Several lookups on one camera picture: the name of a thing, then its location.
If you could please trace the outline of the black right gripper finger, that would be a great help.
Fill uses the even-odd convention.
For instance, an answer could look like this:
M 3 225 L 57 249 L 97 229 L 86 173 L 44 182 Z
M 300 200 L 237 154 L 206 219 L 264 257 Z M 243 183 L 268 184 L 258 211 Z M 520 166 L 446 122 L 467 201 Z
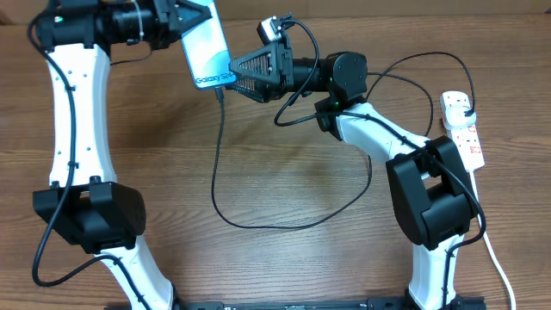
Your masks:
M 239 78 L 249 78 L 265 84 L 276 83 L 276 44 L 263 46 L 245 56 L 233 59 L 229 69 Z
M 240 79 L 226 86 L 226 90 L 234 91 L 255 102 L 269 102 L 269 86 L 252 79 Z

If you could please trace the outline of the black samsung smartphone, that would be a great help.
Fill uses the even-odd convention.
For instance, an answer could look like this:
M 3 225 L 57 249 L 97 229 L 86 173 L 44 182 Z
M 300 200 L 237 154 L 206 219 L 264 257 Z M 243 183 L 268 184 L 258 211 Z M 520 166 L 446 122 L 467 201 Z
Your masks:
M 206 90 L 233 84 L 236 76 L 229 70 L 231 56 L 215 1 L 191 2 L 208 7 L 212 16 L 181 38 L 195 87 Z

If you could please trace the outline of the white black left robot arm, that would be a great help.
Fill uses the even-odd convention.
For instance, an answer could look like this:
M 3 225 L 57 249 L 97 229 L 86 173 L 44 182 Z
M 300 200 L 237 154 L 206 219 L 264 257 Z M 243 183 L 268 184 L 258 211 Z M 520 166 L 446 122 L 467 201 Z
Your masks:
M 145 242 L 142 195 L 118 182 L 108 145 L 111 48 L 165 49 L 212 17 L 191 1 L 51 1 L 27 36 L 46 60 L 54 97 L 54 155 L 34 211 L 68 244 L 115 277 L 132 309 L 182 309 L 175 286 Z

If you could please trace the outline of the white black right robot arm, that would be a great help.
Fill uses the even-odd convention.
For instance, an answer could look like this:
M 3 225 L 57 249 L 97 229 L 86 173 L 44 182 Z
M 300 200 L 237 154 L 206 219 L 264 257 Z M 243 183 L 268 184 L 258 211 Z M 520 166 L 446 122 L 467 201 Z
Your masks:
M 257 102 L 326 92 L 312 116 L 324 132 L 381 161 L 387 170 L 393 211 L 413 244 L 412 279 L 401 298 L 371 298 L 368 308 L 484 309 L 481 297 L 454 289 L 461 247 L 479 241 L 485 215 L 455 142 L 411 133 L 367 102 L 367 59 L 360 53 L 296 59 L 284 43 L 271 42 L 233 59 L 232 89 Z

